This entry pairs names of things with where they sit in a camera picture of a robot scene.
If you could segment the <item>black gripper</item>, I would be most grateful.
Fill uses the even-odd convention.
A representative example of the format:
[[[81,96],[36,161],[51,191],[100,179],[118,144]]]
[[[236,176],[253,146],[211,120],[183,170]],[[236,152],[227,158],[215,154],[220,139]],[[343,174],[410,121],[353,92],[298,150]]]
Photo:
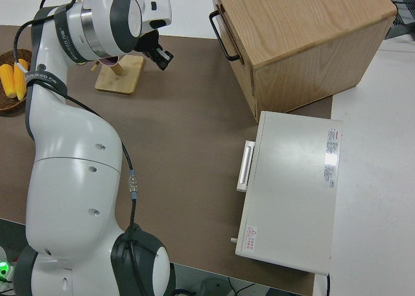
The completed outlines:
[[[169,51],[160,49],[160,44],[158,43],[159,36],[158,30],[152,30],[142,35],[136,43],[135,51],[142,52],[144,55],[148,56],[159,69],[164,71],[174,58],[174,55]]]

